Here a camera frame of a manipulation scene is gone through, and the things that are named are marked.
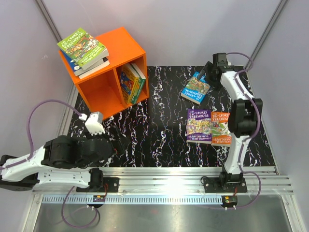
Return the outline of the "orange 78-storey treehouse book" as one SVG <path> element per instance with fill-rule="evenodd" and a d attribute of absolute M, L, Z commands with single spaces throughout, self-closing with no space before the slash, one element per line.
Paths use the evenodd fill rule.
<path fill-rule="evenodd" d="M 228 129 L 229 115 L 227 112 L 211 112 L 212 145 L 230 147 L 232 139 Z"/>

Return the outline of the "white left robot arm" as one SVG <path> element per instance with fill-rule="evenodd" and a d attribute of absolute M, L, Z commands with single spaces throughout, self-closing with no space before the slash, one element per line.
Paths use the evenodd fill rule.
<path fill-rule="evenodd" d="M 37 149 L 33 156 L 3 155 L 0 187 L 11 191 L 76 187 L 78 192 L 99 192 L 108 187 L 100 169 L 109 158 L 126 152 L 130 139 L 113 127 L 86 137 L 61 135 Z"/>

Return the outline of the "bright blue paperback book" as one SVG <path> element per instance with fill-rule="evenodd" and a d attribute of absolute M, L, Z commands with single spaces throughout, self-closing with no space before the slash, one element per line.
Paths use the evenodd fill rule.
<path fill-rule="evenodd" d="M 132 64 L 127 63 L 121 67 L 120 86 L 126 104 L 130 104 L 139 76 Z"/>

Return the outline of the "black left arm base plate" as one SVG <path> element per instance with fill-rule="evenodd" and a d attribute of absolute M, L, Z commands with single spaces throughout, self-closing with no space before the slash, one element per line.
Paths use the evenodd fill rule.
<path fill-rule="evenodd" d="M 89 182 L 89 186 L 87 188 L 76 188 L 76 192 L 80 193 L 99 193 L 105 192 L 107 193 L 117 193 L 119 189 L 119 178 L 117 177 L 104 177 L 99 181 Z"/>

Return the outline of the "green 104-storey treehouse book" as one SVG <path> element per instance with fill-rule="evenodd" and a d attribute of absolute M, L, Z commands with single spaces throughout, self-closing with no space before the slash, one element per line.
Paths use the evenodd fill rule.
<path fill-rule="evenodd" d="M 144 83 L 146 81 L 146 77 L 145 77 L 143 72 L 139 69 L 139 67 L 135 63 L 131 63 L 131 66 L 136 71 L 136 73 L 138 74 L 138 77 L 139 77 L 137 86 L 135 88 L 134 95 L 133 95 L 132 100 L 131 100 L 132 104 L 136 104 L 137 100 L 138 100 L 138 97 L 139 97 L 139 95 L 141 93 L 141 90 L 143 88 L 143 85 L 144 85 Z"/>

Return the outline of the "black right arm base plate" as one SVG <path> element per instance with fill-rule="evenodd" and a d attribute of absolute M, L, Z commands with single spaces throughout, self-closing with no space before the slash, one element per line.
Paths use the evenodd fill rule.
<path fill-rule="evenodd" d="M 237 182 L 227 182 L 222 184 L 218 177 L 203 176 L 200 179 L 205 193 L 247 193 L 245 178 Z"/>

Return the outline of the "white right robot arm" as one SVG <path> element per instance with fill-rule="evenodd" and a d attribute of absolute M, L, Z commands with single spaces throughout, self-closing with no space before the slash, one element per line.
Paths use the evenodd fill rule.
<path fill-rule="evenodd" d="M 247 70 L 238 70 L 230 65 L 227 53 L 215 53 L 212 58 L 213 61 L 205 64 L 198 78 L 204 76 L 215 90 L 224 87 L 233 102 L 228 117 L 231 145 L 219 176 L 202 177 L 201 183 L 206 193 L 246 193 L 243 163 L 247 147 L 260 129 L 263 101 L 247 90 L 239 77 Z"/>

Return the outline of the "purple 52-storey treehouse book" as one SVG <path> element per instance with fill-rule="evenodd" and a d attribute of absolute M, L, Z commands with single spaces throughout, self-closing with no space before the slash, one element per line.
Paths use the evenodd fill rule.
<path fill-rule="evenodd" d="M 188 143 L 211 144 L 211 111 L 189 109 L 186 134 Z"/>

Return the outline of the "lime 65-storey treehouse book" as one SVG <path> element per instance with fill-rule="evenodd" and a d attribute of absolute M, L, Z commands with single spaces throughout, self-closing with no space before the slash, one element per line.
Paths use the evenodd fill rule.
<path fill-rule="evenodd" d="M 107 47 L 83 28 L 78 28 L 57 45 L 83 70 L 109 56 Z"/>

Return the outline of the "teal 26-storey treehouse book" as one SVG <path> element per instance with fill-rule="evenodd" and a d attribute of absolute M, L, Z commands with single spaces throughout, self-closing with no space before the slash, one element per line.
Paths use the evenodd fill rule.
<path fill-rule="evenodd" d="M 205 81 L 204 75 L 199 80 L 197 79 L 198 75 L 199 72 L 195 72 L 193 74 L 189 82 L 182 90 L 181 96 L 200 105 L 209 91 L 210 85 Z"/>

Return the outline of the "blue 91-storey treehouse book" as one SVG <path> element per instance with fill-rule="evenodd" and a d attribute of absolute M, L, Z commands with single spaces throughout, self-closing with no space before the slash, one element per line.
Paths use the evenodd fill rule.
<path fill-rule="evenodd" d="M 105 68 L 110 64 L 107 58 L 100 59 L 98 62 L 90 66 L 89 68 L 83 70 L 79 65 L 77 65 L 69 56 L 64 54 L 66 61 L 68 62 L 70 68 L 72 69 L 73 73 L 79 77 L 79 79 L 83 79 L 88 77 L 89 75 L 99 71 L 100 69 Z"/>

